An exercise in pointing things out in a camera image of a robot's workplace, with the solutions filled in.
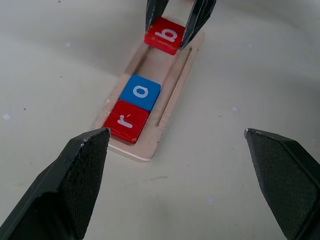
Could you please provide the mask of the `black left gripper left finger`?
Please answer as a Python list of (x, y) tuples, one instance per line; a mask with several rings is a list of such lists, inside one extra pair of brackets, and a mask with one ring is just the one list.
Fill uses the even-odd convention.
[(0, 240), (83, 240), (103, 178), (110, 131), (68, 141), (0, 226)]

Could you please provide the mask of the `wooden letter tray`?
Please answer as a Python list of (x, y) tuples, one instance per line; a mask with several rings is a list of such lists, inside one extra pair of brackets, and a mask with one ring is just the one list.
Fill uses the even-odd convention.
[(154, 81), (160, 84), (161, 90), (136, 143), (129, 143), (112, 136), (108, 144), (111, 151), (138, 162), (148, 162), (152, 159), (204, 38), (205, 33), (198, 32), (176, 55), (169, 55), (144, 42), (139, 45), (124, 73), (120, 75), (106, 98), (91, 128), (94, 130), (103, 126), (131, 75), (137, 74)]

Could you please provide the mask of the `blue letter o block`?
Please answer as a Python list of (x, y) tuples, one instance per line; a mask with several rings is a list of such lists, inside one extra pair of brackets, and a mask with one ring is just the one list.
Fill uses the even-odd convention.
[(159, 83), (133, 74), (123, 88), (119, 99), (151, 112), (160, 91)]

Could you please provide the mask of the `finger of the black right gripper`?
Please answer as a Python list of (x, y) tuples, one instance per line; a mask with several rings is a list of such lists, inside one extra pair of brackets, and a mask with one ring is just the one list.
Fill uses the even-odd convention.
[(217, 0), (194, 0), (179, 48), (184, 49), (210, 18)]
[(169, 0), (147, 0), (145, 10), (145, 32), (164, 13)]

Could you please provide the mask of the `red letter r block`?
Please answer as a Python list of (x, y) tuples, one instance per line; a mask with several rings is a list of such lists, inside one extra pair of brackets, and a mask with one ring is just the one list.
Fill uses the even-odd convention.
[(113, 136), (135, 144), (149, 117), (149, 112), (124, 100), (118, 100), (103, 127), (109, 128)]

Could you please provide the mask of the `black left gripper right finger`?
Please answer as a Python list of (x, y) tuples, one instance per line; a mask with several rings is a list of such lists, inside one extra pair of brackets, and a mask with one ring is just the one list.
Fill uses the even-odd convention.
[(287, 240), (320, 240), (320, 164), (295, 140), (244, 132), (260, 190)]

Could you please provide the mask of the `red letter b block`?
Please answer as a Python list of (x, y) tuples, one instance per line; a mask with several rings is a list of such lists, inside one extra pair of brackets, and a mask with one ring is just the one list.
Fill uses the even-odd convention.
[(174, 56), (183, 39), (185, 27), (159, 16), (144, 35), (144, 43)]

